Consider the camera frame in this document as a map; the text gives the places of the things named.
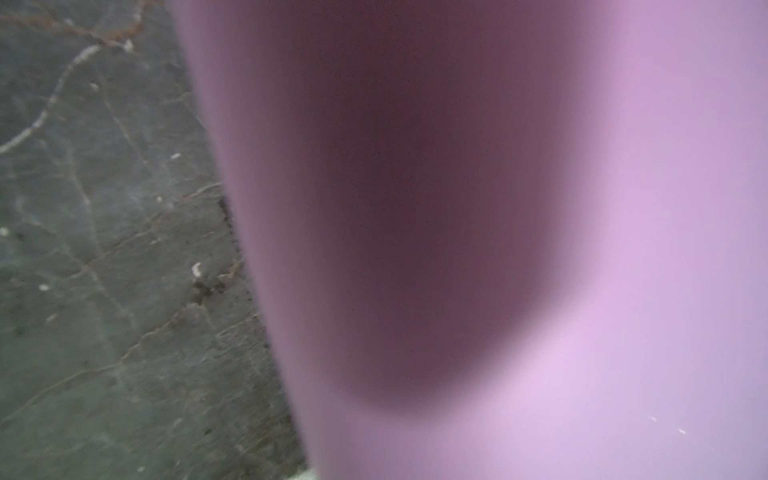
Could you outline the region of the pink wrapping paper sheet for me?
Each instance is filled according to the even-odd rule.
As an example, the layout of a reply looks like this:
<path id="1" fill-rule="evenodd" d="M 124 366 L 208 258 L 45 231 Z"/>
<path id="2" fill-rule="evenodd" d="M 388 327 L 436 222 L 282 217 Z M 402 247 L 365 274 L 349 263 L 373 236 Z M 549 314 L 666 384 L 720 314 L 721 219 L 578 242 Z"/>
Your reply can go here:
<path id="1" fill-rule="evenodd" d="M 318 479 L 767 475 L 763 1 L 175 1 Z"/>

